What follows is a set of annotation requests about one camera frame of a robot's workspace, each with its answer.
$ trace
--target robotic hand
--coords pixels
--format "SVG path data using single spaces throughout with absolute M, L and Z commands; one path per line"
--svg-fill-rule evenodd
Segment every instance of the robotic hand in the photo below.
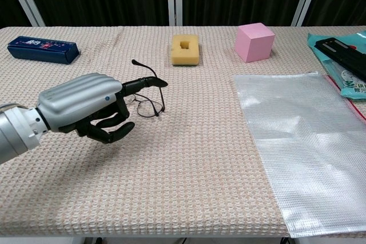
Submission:
M 107 132 L 129 117 L 124 97 L 144 87 L 166 87 L 157 77 L 140 78 L 121 83 L 103 74 L 87 74 L 39 94 L 36 108 L 18 104 L 0 108 L 0 164 L 39 145 L 43 134 L 69 133 L 76 130 L 103 143 L 113 143 L 127 135 L 133 122 Z M 91 121 L 103 119 L 96 125 Z

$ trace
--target table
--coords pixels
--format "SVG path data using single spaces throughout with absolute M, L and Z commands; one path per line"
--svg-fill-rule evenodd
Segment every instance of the table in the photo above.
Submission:
M 169 83 L 166 112 L 103 145 L 48 133 L 42 146 L 0 166 L 0 235 L 242 235 L 288 231 L 240 109 L 236 74 L 298 74 L 324 69 L 308 32 L 344 35 L 354 27 L 272 27 L 269 59 L 243 63 L 236 27 L 8 27 L 0 30 L 0 102 L 35 106 L 38 94 L 83 74 L 121 82 L 151 75 Z M 198 34 L 200 64 L 169 63 L 174 34 Z M 72 65 L 14 59 L 18 35 L 77 43 Z M 158 89 L 141 93 L 156 101 Z M 366 114 L 366 104 L 356 106 Z M 364 233 L 351 236 L 365 236 Z

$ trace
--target pink cube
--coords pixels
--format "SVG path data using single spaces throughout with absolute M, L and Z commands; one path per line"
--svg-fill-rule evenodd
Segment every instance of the pink cube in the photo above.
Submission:
M 242 25 L 238 28 L 235 51 L 244 62 L 269 58 L 275 34 L 262 23 Z

